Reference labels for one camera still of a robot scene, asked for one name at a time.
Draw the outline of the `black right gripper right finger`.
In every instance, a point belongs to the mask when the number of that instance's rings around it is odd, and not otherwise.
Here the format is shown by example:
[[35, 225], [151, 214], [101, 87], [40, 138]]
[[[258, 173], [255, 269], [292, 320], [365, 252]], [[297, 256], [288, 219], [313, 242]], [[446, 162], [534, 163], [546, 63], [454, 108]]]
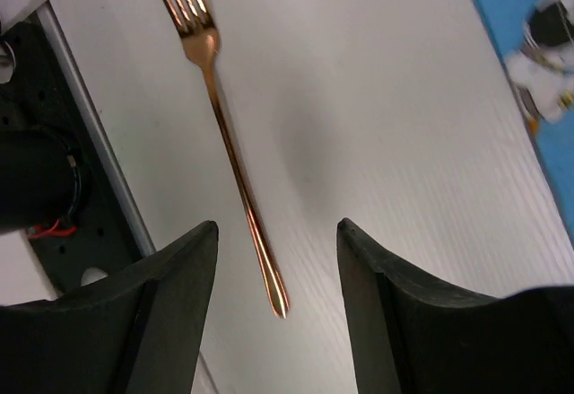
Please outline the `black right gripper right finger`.
[[359, 392], [572, 392], [571, 286], [494, 298], [422, 270], [349, 219], [336, 240]]

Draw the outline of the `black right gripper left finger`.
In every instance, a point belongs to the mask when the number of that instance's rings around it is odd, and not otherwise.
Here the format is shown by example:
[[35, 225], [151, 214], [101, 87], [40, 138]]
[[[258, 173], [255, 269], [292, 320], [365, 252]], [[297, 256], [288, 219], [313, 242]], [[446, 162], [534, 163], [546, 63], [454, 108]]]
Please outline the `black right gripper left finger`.
[[4, 393], [188, 393], [218, 256], [206, 221], [54, 301], [1, 310]]

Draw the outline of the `blue space-print cloth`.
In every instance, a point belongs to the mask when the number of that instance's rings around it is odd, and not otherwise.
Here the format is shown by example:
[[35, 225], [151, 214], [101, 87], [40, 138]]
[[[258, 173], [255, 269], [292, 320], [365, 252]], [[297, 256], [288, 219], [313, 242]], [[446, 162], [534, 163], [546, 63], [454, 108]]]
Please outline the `blue space-print cloth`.
[[473, 0], [573, 230], [573, 0]]

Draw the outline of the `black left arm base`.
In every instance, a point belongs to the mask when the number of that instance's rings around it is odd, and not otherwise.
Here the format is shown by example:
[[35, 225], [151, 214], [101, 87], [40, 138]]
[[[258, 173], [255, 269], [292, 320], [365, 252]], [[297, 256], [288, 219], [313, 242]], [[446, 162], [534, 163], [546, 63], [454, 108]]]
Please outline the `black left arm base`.
[[72, 70], [42, 13], [2, 26], [1, 229], [60, 293], [153, 251]]

